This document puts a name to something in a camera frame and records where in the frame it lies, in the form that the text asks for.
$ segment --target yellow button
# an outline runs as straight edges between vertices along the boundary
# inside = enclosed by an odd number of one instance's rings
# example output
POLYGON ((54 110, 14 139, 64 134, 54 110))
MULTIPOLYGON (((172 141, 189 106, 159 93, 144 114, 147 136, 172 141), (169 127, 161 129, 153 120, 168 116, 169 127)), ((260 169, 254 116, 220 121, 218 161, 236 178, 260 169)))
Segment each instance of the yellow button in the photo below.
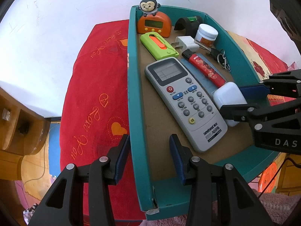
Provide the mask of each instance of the yellow button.
POLYGON ((195 119, 193 117, 189 118, 188 121, 189 121, 190 124, 194 124, 195 123, 195 119))

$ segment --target remote control screen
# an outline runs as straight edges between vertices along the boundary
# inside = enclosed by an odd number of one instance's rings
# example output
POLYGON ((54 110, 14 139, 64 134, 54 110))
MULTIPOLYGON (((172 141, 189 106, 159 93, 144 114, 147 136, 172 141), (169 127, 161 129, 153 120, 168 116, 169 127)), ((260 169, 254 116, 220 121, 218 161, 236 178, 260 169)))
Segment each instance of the remote control screen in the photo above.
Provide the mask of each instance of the remote control screen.
POLYGON ((154 68, 161 81, 165 81, 173 76, 181 74, 182 69, 173 61, 169 61, 164 65, 154 68))

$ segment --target red blanket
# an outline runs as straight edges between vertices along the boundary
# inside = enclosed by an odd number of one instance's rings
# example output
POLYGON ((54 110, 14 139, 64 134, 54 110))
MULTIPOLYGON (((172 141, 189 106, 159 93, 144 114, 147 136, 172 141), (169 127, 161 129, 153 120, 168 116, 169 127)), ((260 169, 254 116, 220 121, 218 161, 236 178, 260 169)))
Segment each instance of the red blanket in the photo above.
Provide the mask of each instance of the red blanket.
MULTIPOLYGON (((251 47, 257 52, 261 60, 264 62, 264 64, 267 66, 269 71, 274 73, 284 72, 288 70, 288 66, 285 62, 283 62, 281 59, 277 58, 274 54, 272 54, 270 51, 266 50, 265 48, 259 46, 255 42, 247 39, 251 47)), ((260 73, 262 76, 263 70, 260 65, 258 65, 255 61, 253 61, 255 66, 255 71, 260 73)), ((293 98, 290 97, 283 97, 283 96, 276 96, 276 95, 268 95, 268 100, 270 101, 270 105, 278 105, 282 104, 284 102, 288 102, 293 100, 293 98)))
MULTIPOLYGON (((117 146, 129 134, 127 103, 128 20, 96 25, 73 66, 60 129, 61 170, 68 163, 87 165, 117 146)), ((139 220, 131 156, 123 178, 109 186, 114 218, 139 220)), ((88 215, 88 185, 84 187, 88 215)))

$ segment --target monkey figurine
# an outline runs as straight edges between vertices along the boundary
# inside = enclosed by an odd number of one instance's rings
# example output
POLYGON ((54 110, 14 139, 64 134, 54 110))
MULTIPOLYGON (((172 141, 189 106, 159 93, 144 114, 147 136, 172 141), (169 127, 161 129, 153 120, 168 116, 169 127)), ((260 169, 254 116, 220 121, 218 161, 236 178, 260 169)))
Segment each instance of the monkey figurine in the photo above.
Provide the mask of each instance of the monkey figurine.
POLYGON ((142 10, 143 16, 146 17, 148 14, 155 16, 159 7, 161 7, 161 5, 157 3, 157 0, 142 0, 138 9, 142 10))

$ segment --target blue fabric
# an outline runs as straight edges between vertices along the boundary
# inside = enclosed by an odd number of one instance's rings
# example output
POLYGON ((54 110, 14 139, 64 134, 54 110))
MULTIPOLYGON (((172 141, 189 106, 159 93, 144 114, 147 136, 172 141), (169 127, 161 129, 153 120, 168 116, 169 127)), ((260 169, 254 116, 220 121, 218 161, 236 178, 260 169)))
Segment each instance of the blue fabric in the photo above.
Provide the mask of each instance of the blue fabric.
POLYGON ((60 169, 60 124, 51 123, 49 132, 49 148, 48 148, 48 160, 49 160, 49 173, 52 176, 58 176, 61 173, 60 169))

